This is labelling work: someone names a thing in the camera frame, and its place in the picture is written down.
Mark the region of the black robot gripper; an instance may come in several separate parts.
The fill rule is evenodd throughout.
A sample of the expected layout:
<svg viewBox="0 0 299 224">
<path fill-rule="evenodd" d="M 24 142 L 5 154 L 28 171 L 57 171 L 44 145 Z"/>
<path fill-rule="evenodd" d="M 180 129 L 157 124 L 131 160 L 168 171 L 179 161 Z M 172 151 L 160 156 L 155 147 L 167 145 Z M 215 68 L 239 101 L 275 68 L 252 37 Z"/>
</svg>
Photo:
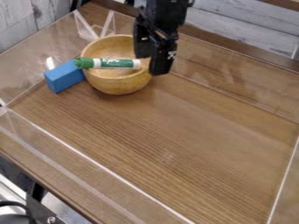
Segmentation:
<svg viewBox="0 0 299 224">
<path fill-rule="evenodd" d="M 144 59 L 151 56 L 149 73 L 153 76 L 169 73 L 176 56 L 177 29 L 184 25 L 187 10 L 192 6 L 193 0 L 145 0 L 145 5 L 137 8 L 135 57 Z"/>
</svg>

